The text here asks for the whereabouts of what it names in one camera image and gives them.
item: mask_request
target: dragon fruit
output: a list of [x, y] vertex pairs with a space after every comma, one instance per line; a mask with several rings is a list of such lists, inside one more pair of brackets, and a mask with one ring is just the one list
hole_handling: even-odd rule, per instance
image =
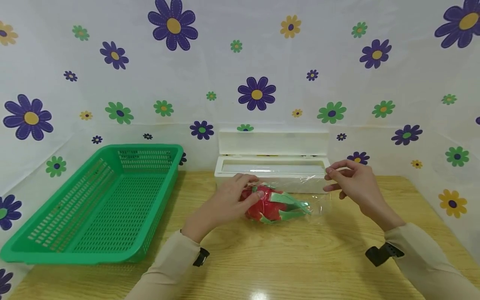
[[245, 215], [249, 219], [272, 224], [310, 214], [305, 202], [298, 201], [288, 193], [277, 190], [275, 186], [265, 182], [248, 185], [243, 190], [240, 201], [258, 191], [263, 191], [265, 195], [247, 210]]

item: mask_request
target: dispenser lid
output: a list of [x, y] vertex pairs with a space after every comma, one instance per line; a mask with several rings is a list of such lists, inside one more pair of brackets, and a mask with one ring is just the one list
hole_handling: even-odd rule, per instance
[[327, 155], [328, 132], [228, 131], [218, 133], [221, 155]]

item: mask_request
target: wooden table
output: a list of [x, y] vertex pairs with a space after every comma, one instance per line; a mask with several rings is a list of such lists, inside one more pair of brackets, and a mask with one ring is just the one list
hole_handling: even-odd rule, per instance
[[[480, 287], [480, 269], [414, 186], [401, 177], [378, 177], [378, 182], [389, 204], [429, 233]], [[212, 172], [181, 172], [143, 262], [37, 265], [10, 300], [123, 299], [160, 245], [214, 191]], [[211, 255], [203, 267], [192, 268], [181, 299], [423, 299], [392, 259], [375, 268], [364, 256], [383, 241], [379, 228], [352, 201], [339, 200], [338, 193], [332, 194], [330, 212], [319, 224], [297, 219], [270, 226], [238, 220], [204, 239], [202, 246]]]

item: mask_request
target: white plastic wrap dispenser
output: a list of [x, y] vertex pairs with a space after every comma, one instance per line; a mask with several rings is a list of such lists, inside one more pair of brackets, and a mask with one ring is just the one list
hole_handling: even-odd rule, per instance
[[327, 132], [218, 133], [217, 185], [237, 173], [255, 174], [290, 193], [325, 193]]

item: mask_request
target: white fabric backdrop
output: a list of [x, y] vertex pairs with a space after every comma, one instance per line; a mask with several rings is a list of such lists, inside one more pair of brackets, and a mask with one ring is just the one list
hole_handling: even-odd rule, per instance
[[[22, 205], [14, 210], [3, 201], [0, 245], [101, 146], [178, 143], [186, 153], [181, 169], [213, 170], [216, 132], [253, 127], [329, 131], [330, 161], [360, 156], [377, 174], [408, 177], [480, 262], [479, 0], [170, 4], [2, 2], [0, 196], [12, 194]], [[124, 51], [111, 48], [111, 42]], [[250, 80], [251, 88], [240, 87], [249, 77], [261, 86]], [[255, 89], [262, 91], [259, 100]], [[241, 98], [241, 92], [247, 96]], [[36, 101], [22, 110], [19, 95], [30, 103], [40, 99], [42, 109]], [[118, 107], [110, 118], [109, 102], [122, 103], [120, 114], [126, 118], [117, 114]], [[249, 102], [254, 110], [248, 109]], [[263, 103], [266, 109], [260, 110]], [[322, 119], [335, 108], [335, 116]], [[50, 120], [43, 110], [50, 112]], [[206, 130], [201, 140], [190, 129], [196, 121]], [[30, 126], [18, 132], [24, 123]], [[412, 132], [413, 137], [397, 132], [408, 144], [400, 139], [396, 145], [396, 131], [414, 125], [422, 132]], [[19, 139], [28, 128], [33, 133]], [[152, 139], [145, 139], [146, 133]], [[98, 144], [93, 142], [97, 136]], [[459, 146], [460, 163], [447, 161], [445, 153]], [[52, 156], [67, 162], [60, 176], [46, 172]], [[439, 196], [444, 190], [447, 197]], [[21, 217], [16, 219], [14, 211]], [[12, 290], [6, 285], [16, 286], [29, 268], [5, 263], [0, 268], [5, 269], [4, 274], [0, 270], [0, 295], [5, 297]]]

